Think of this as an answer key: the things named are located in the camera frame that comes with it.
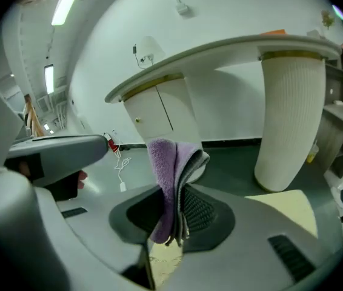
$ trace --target curved white table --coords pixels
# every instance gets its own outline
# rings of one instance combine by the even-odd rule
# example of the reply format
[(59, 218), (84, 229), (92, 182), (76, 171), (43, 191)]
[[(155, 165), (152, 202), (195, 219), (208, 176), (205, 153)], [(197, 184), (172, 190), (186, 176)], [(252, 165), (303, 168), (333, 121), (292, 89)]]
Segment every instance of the curved white table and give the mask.
[[(183, 78), (200, 75), (203, 70), (261, 60), (265, 122), (255, 178), (264, 189), (278, 192), (285, 190), (294, 179), (315, 139), (325, 98), (323, 59), (337, 59), (341, 51), (339, 45), (330, 41), (306, 36), (252, 35), (216, 41), (171, 56), (135, 74), (117, 85), (105, 101), (124, 101), (147, 142), (151, 137), (144, 136), (147, 129), (140, 131), (141, 118), (134, 112), (141, 104), (151, 107), (145, 105), (146, 99), (141, 101), (143, 94), (158, 93), (161, 103), (169, 98), (169, 108), (165, 107), (167, 116), (173, 109), (180, 109), (175, 116), (180, 119), (174, 120), (178, 128), (173, 128), (172, 121), (170, 133), (157, 126), (158, 136), (166, 132), (162, 135), (165, 138), (201, 143), (190, 99), (183, 89)], [(178, 93), (173, 91), (174, 86), (179, 86)], [(155, 120), (152, 124), (161, 121), (164, 120)]]

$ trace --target purple towel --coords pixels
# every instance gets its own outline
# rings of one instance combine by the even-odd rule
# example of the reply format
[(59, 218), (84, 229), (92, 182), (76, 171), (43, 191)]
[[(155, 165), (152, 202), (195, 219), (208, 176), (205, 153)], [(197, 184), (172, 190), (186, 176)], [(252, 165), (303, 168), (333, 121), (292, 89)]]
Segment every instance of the purple towel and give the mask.
[(175, 238), (181, 244), (186, 237), (187, 226), (180, 206), (181, 189), (191, 174), (205, 165), (209, 156), (196, 144), (155, 139), (148, 144), (157, 182), (164, 192), (164, 214), (159, 219), (151, 239), (158, 244)]

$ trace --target small plant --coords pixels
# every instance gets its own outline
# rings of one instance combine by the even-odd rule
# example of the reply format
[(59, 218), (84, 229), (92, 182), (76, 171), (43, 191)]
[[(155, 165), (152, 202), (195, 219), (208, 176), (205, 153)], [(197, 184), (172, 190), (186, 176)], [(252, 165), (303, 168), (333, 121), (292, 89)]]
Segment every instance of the small plant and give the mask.
[(329, 29), (335, 23), (335, 18), (329, 13), (329, 11), (323, 10), (321, 11), (322, 15), (322, 25)]

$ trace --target white wall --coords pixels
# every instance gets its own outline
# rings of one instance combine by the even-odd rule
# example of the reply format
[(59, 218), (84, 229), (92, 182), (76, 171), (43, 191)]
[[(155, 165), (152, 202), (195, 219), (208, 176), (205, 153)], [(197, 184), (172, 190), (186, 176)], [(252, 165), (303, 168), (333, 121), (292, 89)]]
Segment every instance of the white wall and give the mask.
[[(327, 0), (182, 0), (190, 14), (180, 16), (175, 0), (116, 0), (103, 14), (74, 67), (70, 99), (95, 133), (115, 129), (125, 143), (142, 142), (122, 104), (106, 104), (105, 95), (141, 71), (132, 47), (152, 36), (165, 57), (219, 39), (284, 28), (306, 35), (322, 31)], [(338, 18), (325, 36), (343, 43)], [(262, 135), (264, 85), (260, 63), (206, 73), (188, 82), (200, 136), (205, 139)]]

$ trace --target gray floor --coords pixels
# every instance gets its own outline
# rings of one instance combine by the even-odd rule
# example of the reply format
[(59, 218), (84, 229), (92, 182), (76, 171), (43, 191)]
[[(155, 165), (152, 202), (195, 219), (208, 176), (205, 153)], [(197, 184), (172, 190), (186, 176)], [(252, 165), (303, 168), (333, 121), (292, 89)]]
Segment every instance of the gray floor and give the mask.
[[(253, 169), (258, 157), (259, 146), (246, 146), (205, 150), (210, 162), (203, 176), (196, 182), (203, 186), (222, 190), (239, 196), (265, 194), (253, 179)], [(122, 158), (131, 157), (122, 173), (128, 189), (155, 183), (146, 149), (123, 151)], [(79, 194), (80, 198), (118, 193), (118, 171), (113, 168), (116, 157), (112, 152), (99, 162), (85, 169), (90, 183)], [(315, 163), (304, 164), (289, 190), (302, 190), (314, 210), (319, 237), (332, 252), (343, 246), (342, 226), (335, 201), (322, 172)]]

